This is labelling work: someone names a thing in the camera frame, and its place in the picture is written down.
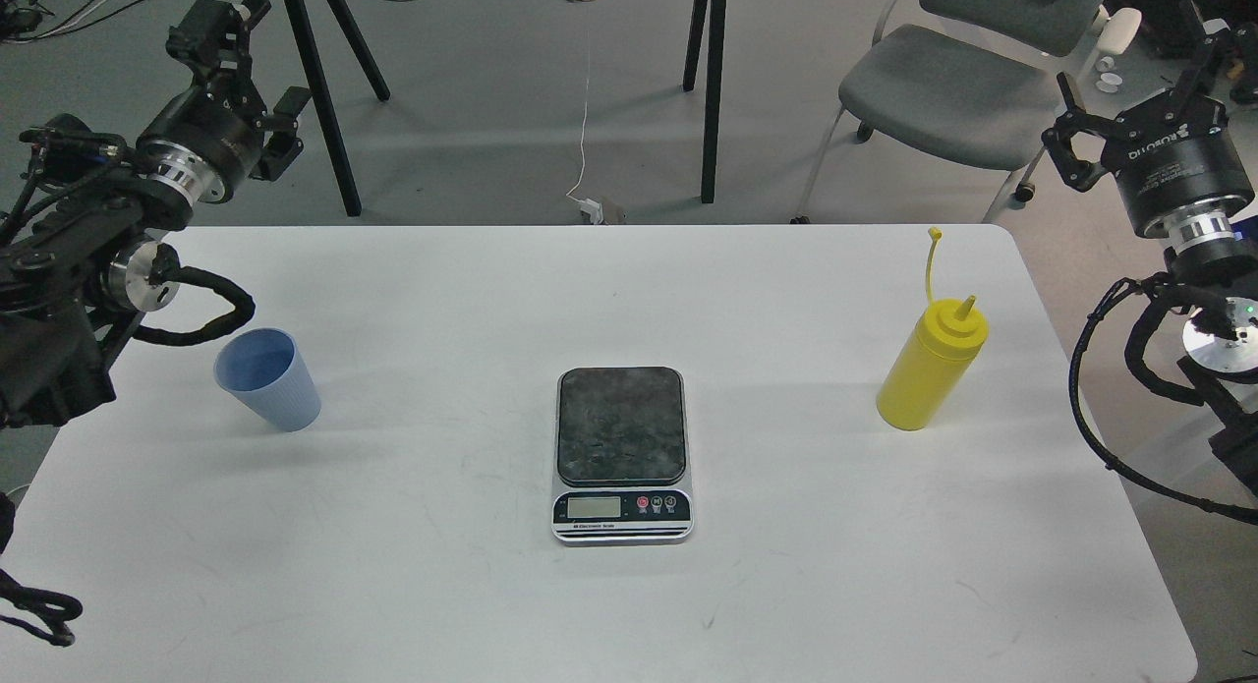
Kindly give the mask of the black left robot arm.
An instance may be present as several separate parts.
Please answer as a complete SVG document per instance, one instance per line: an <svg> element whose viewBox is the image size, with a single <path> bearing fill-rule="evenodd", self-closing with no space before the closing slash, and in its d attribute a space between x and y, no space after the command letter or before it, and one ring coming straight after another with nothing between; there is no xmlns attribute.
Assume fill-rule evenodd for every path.
<svg viewBox="0 0 1258 683"><path fill-rule="evenodd" d="M135 142L72 114L21 132L26 182L3 218L3 426L62 426L114 400L109 370L131 340L185 347L240 330L255 301L184 265L164 231L195 204L273 182L301 153L304 87L260 101L249 36L268 0L199 0L166 50L192 70Z"/></svg>

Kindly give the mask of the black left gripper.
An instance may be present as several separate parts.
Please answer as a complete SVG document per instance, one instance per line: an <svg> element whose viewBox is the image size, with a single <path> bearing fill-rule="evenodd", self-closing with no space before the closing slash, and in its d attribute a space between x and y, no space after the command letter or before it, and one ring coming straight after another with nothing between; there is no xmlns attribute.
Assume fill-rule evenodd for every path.
<svg viewBox="0 0 1258 683"><path fill-rule="evenodd" d="M299 116L309 88L288 87L265 114L253 79L252 31L269 11L268 0L198 0L169 29L167 55L192 70L192 86L143 128L138 152L166 165L196 158L199 203L228 203L249 174L278 181L303 150ZM243 116L260 116L257 127Z"/></svg>

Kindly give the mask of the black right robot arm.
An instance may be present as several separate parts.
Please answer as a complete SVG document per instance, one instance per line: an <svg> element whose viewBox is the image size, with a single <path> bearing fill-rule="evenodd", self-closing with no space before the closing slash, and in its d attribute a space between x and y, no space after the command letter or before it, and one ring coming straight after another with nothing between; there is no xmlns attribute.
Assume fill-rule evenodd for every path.
<svg viewBox="0 0 1258 683"><path fill-rule="evenodd" d="M1210 450L1255 491L1255 414L1232 395L1233 384L1255 382L1255 230L1232 226L1255 190L1232 143L1227 106L1211 96L1218 70L1239 53L1245 75L1232 101L1255 101L1255 26L1204 21L1191 0L1177 8L1198 43L1175 86L1106 119L1088 113L1072 75L1057 77L1064 109L1042 133L1057 172L1078 192L1113 177L1128 225L1162 243L1167 264L1146 279L1115 280L1089 312L1069 360L1068 396L1081 435L1106 468L1151 493L1254 525L1252 507L1189 496L1128 467L1081 408L1081 366L1097 325L1123 299L1142 296L1147 307L1123 347L1128 374L1154 395L1208 406L1222 421Z"/></svg>

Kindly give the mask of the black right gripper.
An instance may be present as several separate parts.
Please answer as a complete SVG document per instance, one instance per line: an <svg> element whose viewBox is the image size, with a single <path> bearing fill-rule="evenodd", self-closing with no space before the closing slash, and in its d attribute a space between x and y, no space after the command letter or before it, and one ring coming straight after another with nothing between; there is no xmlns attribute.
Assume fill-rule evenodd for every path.
<svg viewBox="0 0 1258 683"><path fill-rule="evenodd" d="M1204 208L1233 218L1254 201L1255 191L1228 132L1222 101L1209 97L1223 57L1230 52L1229 28L1206 30L1194 1L1177 3L1195 47L1175 83L1175 119L1167 119L1167 91L1122 109L1115 119L1092 114L1076 79L1055 74L1064 109L1042 133L1042 145L1060 180L1088 192L1105 174L1113 174L1120 199L1136 236L1167 236L1164 218L1183 208ZM1078 135L1105 140L1101 162L1078 158Z"/></svg>

